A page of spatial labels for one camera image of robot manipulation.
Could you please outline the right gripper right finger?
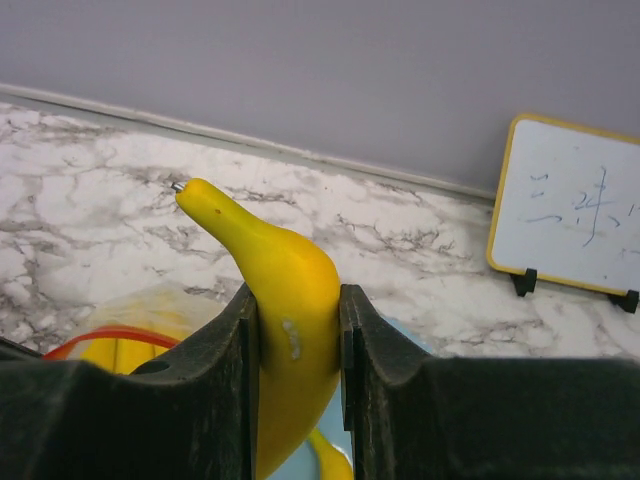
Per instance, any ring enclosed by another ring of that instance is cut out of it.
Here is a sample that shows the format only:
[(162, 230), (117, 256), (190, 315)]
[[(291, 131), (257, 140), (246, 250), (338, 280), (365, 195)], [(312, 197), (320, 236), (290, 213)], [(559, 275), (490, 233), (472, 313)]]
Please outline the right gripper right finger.
[(636, 361), (434, 356), (357, 285), (339, 319), (357, 478), (638, 477)]

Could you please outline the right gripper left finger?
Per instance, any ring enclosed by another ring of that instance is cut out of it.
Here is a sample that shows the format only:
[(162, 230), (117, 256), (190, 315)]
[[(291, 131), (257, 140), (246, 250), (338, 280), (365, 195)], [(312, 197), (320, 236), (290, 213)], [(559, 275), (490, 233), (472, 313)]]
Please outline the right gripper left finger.
[(241, 287), (130, 375), (1, 343), (5, 479), (255, 477), (257, 308)]

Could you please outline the clear zip bag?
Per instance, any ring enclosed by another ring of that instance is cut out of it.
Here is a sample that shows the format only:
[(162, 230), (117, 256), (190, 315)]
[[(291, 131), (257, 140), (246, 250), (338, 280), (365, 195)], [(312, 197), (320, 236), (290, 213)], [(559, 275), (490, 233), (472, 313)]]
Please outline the clear zip bag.
[(161, 283), (107, 301), (83, 320), (47, 360), (85, 360), (116, 374), (130, 374), (195, 333), (224, 304), (177, 283)]

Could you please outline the single yellow banana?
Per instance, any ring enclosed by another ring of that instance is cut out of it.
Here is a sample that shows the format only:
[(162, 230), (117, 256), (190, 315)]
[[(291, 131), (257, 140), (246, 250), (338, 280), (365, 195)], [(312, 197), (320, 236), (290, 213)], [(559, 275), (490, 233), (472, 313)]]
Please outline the single yellow banana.
[(256, 476), (266, 479), (308, 437), (337, 388), (341, 281), (311, 240), (260, 219), (208, 181), (171, 187), (181, 210), (230, 253), (257, 303)]

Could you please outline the yellow banana bunch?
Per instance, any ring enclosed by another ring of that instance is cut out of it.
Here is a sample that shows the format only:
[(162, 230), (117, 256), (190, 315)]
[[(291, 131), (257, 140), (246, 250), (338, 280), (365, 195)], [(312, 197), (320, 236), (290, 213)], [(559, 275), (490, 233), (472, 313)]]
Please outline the yellow banana bunch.
[[(143, 304), (135, 302), (123, 306), (101, 307), (94, 311), (79, 330), (89, 333), (100, 327), (133, 326), (183, 340), (195, 332), (202, 322), (195, 314), (180, 308), (176, 302)], [(130, 339), (92, 339), (81, 341), (70, 359), (92, 362), (107, 371), (130, 374), (141, 364), (166, 352), (167, 347)]]

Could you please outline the small framed whiteboard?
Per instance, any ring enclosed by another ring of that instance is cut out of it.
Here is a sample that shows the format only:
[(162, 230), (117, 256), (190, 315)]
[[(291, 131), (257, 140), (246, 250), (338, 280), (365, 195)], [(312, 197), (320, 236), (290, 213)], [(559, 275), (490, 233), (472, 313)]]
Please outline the small framed whiteboard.
[(523, 297), (541, 281), (639, 306), (639, 140), (532, 113), (508, 131), (486, 258)]

